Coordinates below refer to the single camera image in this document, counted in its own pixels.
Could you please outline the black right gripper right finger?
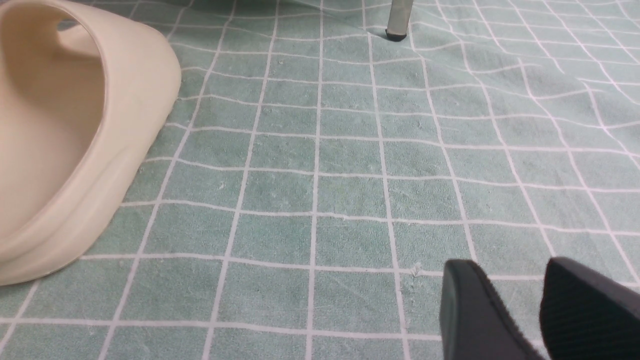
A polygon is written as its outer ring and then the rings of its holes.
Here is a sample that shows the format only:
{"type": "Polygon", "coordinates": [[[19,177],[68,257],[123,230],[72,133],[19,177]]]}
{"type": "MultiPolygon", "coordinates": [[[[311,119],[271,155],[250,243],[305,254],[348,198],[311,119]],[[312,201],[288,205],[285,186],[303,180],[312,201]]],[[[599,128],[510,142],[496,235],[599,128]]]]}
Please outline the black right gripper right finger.
{"type": "Polygon", "coordinates": [[[552,360],[637,360],[640,299],[568,257],[546,265],[539,323],[552,360]]]}

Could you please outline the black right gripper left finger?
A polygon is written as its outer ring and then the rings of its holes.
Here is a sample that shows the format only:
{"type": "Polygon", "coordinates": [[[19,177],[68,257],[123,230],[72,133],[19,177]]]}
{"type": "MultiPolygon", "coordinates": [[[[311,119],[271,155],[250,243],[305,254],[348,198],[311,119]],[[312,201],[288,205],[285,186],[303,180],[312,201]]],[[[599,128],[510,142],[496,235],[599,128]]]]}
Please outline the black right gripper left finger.
{"type": "Polygon", "coordinates": [[[445,262],[439,306],[445,360],[541,360],[483,269],[470,259],[445,262]]]}

